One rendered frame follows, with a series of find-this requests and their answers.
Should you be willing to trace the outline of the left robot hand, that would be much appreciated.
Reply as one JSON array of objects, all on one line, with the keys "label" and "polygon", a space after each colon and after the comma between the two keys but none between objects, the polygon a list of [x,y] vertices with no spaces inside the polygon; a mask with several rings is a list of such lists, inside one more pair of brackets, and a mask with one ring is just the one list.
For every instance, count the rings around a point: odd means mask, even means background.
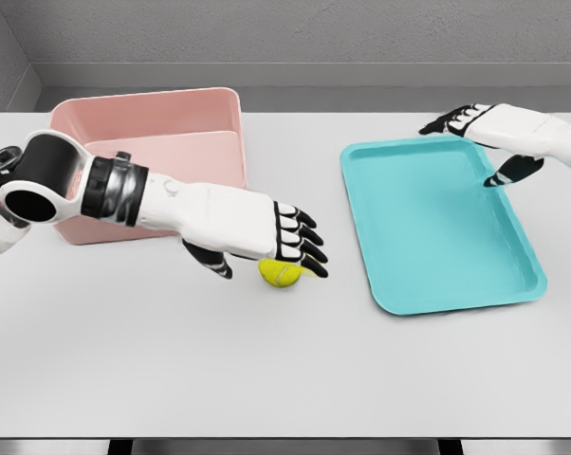
[{"label": "left robot hand", "polygon": [[192,184],[178,196],[182,244],[202,265],[232,278],[227,253],[254,261],[275,259],[326,278],[323,239],[303,210],[254,191]]}]

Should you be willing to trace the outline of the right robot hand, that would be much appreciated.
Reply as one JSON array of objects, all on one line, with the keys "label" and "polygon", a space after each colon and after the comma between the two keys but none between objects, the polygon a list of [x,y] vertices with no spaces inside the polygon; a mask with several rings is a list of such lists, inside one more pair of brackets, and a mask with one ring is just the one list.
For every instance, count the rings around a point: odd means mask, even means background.
[{"label": "right robot hand", "polygon": [[510,158],[486,178],[487,188],[520,182],[544,165],[545,128],[553,116],[506,103],[467,104],[423,126],[418,133],[452,134],[489,149],[501,149]]}]

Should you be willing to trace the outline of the blue tray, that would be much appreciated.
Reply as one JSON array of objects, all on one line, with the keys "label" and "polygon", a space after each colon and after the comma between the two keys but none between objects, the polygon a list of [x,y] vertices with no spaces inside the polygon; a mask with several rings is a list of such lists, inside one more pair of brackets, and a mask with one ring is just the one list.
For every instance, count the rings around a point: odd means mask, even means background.
[{"label": "blue tray", "polygon": [[547,278],[484,149],[457,136],[346,147],[341,171],[374,300],[398,316],[529,302]]}]

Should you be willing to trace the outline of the pink basket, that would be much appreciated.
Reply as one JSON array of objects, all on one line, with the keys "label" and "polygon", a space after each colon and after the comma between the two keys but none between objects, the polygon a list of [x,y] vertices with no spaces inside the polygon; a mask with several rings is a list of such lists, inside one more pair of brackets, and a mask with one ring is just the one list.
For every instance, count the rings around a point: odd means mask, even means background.
[{"label": "pink basket", "polygon": [[90,189],[101,201],[111,172],[147,168],[184,183],[244,188],[246,158],[237,93],[214,87],[66,100],[49,128],[95,157],[68,195]]}]

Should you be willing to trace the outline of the yellow tennis ball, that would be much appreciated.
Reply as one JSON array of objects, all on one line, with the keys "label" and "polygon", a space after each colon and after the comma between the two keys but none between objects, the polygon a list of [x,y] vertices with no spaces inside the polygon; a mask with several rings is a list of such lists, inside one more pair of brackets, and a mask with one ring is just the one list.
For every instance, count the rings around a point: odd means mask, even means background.
[{"label": "yellow tennis ball", "polygon": [[286,288],[294,285],[300,278],[315,278],[316,275],[301,265],[263,259],[258,263],[258,270],[263,280],[276,288]]}]

